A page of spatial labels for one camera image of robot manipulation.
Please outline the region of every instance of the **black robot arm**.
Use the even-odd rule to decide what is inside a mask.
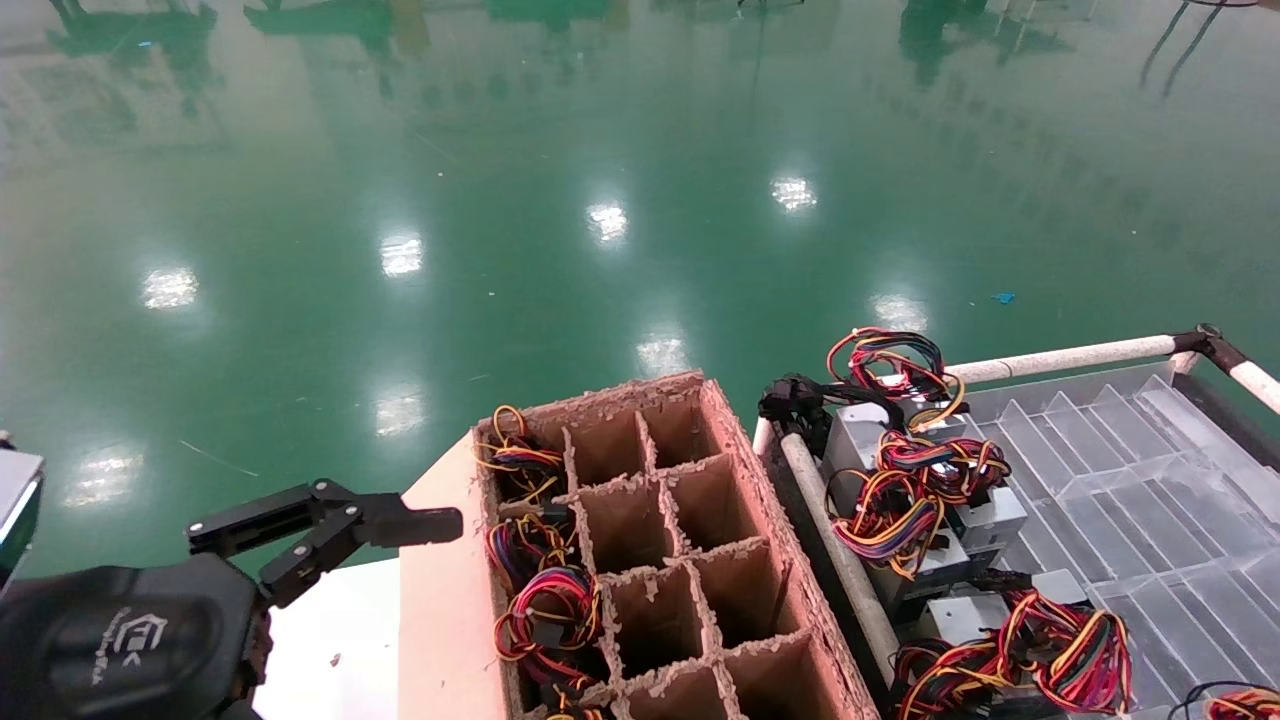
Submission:
[[[456,507],[410,510],[396,493],[356,495],[329,479],[297,486],[210,515],[187,528],[192,555],[228,559],[302,530],[311,532],[262,566],[268,605],[287,607],[365,544],[404,547],[462,536]]]
[[[305,530],[261,582],[227,561]],[[321,479],[191,524],[182,564],[15,582],[0,598],[0,719],[260,720],[252,697],[266,679],[273,606],[366,543],[461,534],[457,509],[410,510],[394,493]]]

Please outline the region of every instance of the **logo on robot arm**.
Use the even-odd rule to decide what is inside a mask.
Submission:
[[[97,652],[93,653],[93,670],[90,680],[92,685],[102,684],[111,656],[124,656],[122,667],[141,667],[143,653],[160,646],[160,639],[164,637],[164,629],[169,621],[148,612],[124,623],[123,620],[132,612],[132,607],[122,607],[102,633],[102,642],[97,646]]]
[[[169,621],[164,618],[157,618],[150,612],[137,620],[129,620],[120,625],[111,650],[116,655],[128,652],[124,656],[124,667],[142,665],[142,656],[138,653],[155,650],[160,644],[160,638],[164,637],[164,628],[168,624]]]

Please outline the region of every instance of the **white pipe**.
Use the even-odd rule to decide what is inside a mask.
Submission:
[[[1087,368],[1089,365],[1101,365],[1103,363],[1158,357],[1161,355],[1170,355],[1174,350],[1172,336],[1157,334],[1151,337],[1121,340],[1117,342],[1103,342],[1101,345],[1084,345],[1064,350],[1050,350],[1047,352],[1033,352],[1030,355],[1015,355],[1012,357],[1000,357],[996,360],[961,363],[960,365],[947,368],[947,372],[966,383],[984,383],[1005,378],[1016,378],[1020,375],[1034,375],[1038,373],[1052,373],[1055,370]]]
[[[1244,386],[1244,389],[1265,402],[1272,413],[1280,414],[1280,383],[1266,370],[1258,368],[1253,360],[1245,360],[1231,368],[1230,375]]]
[[[756,425],[756,437],[759,437],[759,425]],[[813,455],[805,447],[804,438],[797,434],[782,437],[782,452],[787,457],[791,473],[796,477],[796,484],[800,486],[805,505],[809,506],[809,515],[813,516],[814,524],[818,527],[822,543],[827,547],[827,555],[831,556],[831,561],[836,566],[836,574],[840,577],[841,584],[845,585],[845,594],[849,596],[854,615],[858,616],[858,624],[863,628],[867,646],[876,656],[876,666],[884,676],[884,684],[892,685],[893,665],[891,659],[897,652],[897,635],[893,634],[893,628],[888,624],[888,616],[884,615],[876,589],[867,578],[861,560],[836,538],[831,523],[826,521],[826,483],[822,482],[822,474],[814,465]]]
[[[764,418],[755,419],[755,436],[751,438],[751,450],[756,457],[764,457],[773,445],[773,423]]]

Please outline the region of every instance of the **colorful wire bundle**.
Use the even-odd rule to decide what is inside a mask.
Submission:
[[[585,570],[572,566],[534,575],[493,628],[499,657],[520,662],[539,685],[585,682],[589,676],[570,653],[586,647],[599,630],[599,588]]]
[[[836,537],[859,557],[911,579],[924,561],[942,525],[942,505],[932,492],[920,492],[915,477],[902,470],[881,470],[868,477],[854,469],[838,470],[861,479],[863,488],[852,518],[831,512]]]
[[[982,639],[954,647],[936,638],[902,646],[893,666],[902,694],[897,720],[984,703],[992,692],[1016,687],[1036,687],[1069,712],[1128,712],[1129,638],[1119,616],[1059,605],[1036,591],[1015,591],[1005,600],[1012,605],[1009,619]],[[1032,652],[1052,660],[1030,660]],[[1032,684],[1020,684],[1023,676]]]
[[[1280,693],[1271,688],[1249,688],[1211,698],[1204,705],[1208,720],[1268,720],[1280,717]]]
[[[485,536],[485,553],[494,568],[507,575],[508,587],[520,591],[538,573],[568,565],[576,532],[564,538],[556,525],[527,512],[490,528]]]
[[[933,717],[986,702],[992,691],[1012,687],[1000,674],[998,657],[991,637],[959,646],[937,638],[904,643],[893,662],[895,685],[902,692],[897,720]]]
[[[836,372],[836,355],[849,345],[852,345],[849,375],[841,375]],[[923,363],[913,360],[906,355],[908,351],[914,352]],[[891,373],[877,374],[873,370],[877,365],[887,366]],[[911,416],[908,428],[913,430],[950,418],[964,402],[964,380],[946,372],[942,351],[919,333],[856,328],[827,352],[827,372],[842,383],[879,392],[890,400],[916,397],[947,402],[943,407],[925,407]]]
[[[503,415],[515,418],[516,433],[503,433]],[[497,445],[476,443],[480,454],[488,455],[477,455],[476,462],[500,473],[502,478],[511,482],[518,500],[538,502],[544,495],[553,496],[568,489],[564,480],[564,455],[541,447],[538,438],[529,433],[529,424],[520,410],[511,405],[494,410],[493,432]]]
[[[1174,715],[1179,710],[1183,711],[1183,717],[1190,720],[1192,703],[1213,688],[1242,689],[1208,698],[1204,703],[1206,720],[1272,720],[1280,717],[1280,692],[1276,692],[1275,688],[1239,680],[1215,680],[1192,688],[1181,702],[1170,708],[1169,720],[1174,720]]]
[[[1055,653],[1048,662],[1018,665],[1044,697],[1069,712],[1128,712],[1133,667],[1119,615],[1060,605],[1034,589],[1012,591],[1006,600],[1012,609],[997,635],[1004,676],[1011,676],[1015,644],[1030,638],[1037,650]]]
[[[579,700],[582,691],[590,684],[590,678],[582,676],[568,683],[568,688],[558,684],[552,685],[552,691],[559,696],[558,708],[547,716],[547,720],[609,720],[613,717],[607,710],[600,707],[582,707]]]
[[[934,445],[897,430],[881,436],[876,464],[881,470],[911,473],[947,505],[969,503],[1010,473],[1004,451],[991,441],[952,438]]]

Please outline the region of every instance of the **clear plastic tray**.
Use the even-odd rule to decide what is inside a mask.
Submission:
[[[1001,565],[1070,570],[1121,615],[1134,716],[1164,717],[1197,683],[1280,683],[1280,479],[1160,375],[1130,387],[969,400],[1028,511]]]

